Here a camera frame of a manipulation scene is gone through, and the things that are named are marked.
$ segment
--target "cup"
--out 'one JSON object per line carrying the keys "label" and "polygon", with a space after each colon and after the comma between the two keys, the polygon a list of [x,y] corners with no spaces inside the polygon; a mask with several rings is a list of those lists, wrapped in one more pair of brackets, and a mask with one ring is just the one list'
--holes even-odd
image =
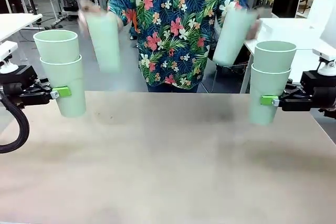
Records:
{"label": "cup", "polygon": [[70,96],[56,99],[61,115],[67,118],[83,115],[86,111],[86,103],[82,56],[69,63],[48,63],[42,57],[40,61],[52,88],[67,86],[70,89]]}
{"label": "cup", "polygon": [[264,41],[256,45],[254,67],[263,72],[282,73],[290,69],[297,47],[284,41]]}
{"label": "cup", "polygon": [[257,12],[245,9],[228,10],[214,53],[215,63],[220,66],[233,65],[257,16]]}
{"label": "cup", "polygon": [[282,73],[269,73],[255,69],[252,64],[250,83],[249,120],[253,124],[267,125],[273,122],[277,107],[261,105],[262,95],[280,96],[285,89],[291,69]]}
{"label": "cup", "polygon": [[100,71],[120,67],[118,21],[114,15],[85,14]]}
{"label": "cup", "polygon": [[78,35],[73,31],[40,31],[33,38],[44,62],[69,63],[79,59]]}

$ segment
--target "beige table surface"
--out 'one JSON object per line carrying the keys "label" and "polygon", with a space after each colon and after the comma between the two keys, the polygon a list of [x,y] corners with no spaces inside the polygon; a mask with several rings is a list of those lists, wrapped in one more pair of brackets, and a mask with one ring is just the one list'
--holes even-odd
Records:
{"label": "beige table surface", "polygon": [[0,221],[336,221],[336,148],[309,113],[252,126],[243,94],[87,92],[87,106],[25,109],[28,142],[0,155]]}

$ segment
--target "computer monitor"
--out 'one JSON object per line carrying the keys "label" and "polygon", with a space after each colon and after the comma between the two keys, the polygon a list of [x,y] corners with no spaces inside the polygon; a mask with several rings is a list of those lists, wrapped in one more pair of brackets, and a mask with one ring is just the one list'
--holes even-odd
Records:
{"label": "computer monitor", "polygon": [[272,13],[278,18],[295,18],[299,3],[300,0],[274,0]]}

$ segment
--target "gray floor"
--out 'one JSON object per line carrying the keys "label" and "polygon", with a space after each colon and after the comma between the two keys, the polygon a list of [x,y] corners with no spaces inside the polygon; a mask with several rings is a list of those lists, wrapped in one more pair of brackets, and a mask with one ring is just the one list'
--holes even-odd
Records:
{"label": "gray floor", "polygon": [[[49,0],[34,0],[38,4],[38,13],[44,15],[42,26],[48,26],[55,19],[52,19],[51,5]],[[76,20],[61,22],[63,29],[71,30],[79,35],[80,53],[83,57],[83,65],[85,70],[85,88],[91,91],[133,91],[133,92],[147,92],[145,81],[138,69],[138,52],[134,48],[135,42],[129,40],[128,29],[124,29],[119,37],[120,54],[122,60],[122,71],[116,74],[104,74],[99,71],[97,61],[93,53],[92,43],[89,38],[83,37],[77,25]],[[45,74],[39,62],[39,54],[35,43],[27,42],[25,40],[33,40],[35,31],[22,30],[22,43],[20,46],[24,49],[28,58],[28,64],[33,65],[34,69],[40,77]],[[18,56],[14,56],[13,62],[20,63]],[[212,61],[208,61],[203,85],[199,85],[198,92],[207,92],[212,89],[214,82],[214,72],[216,66]],[[232,73],[231,71],[224,71],[218,76],[215,85],[214,93],[239,93],[243,76]],[[336,141],[335,120],[324,118],[317,110],[312,111],[312,115],[319,122],[322,128],[329,134],[329,136]]]}

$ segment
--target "blue floral shirt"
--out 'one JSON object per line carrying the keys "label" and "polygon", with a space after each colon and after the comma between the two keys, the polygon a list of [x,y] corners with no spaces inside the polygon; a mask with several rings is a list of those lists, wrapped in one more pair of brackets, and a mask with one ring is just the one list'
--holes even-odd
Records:
{"label": "blue floral shirt", "polygon": [[215,17],[243,0],[109,0],[109,10],[138,32],[139,68],[151,86],[190,89],[203,78]]}

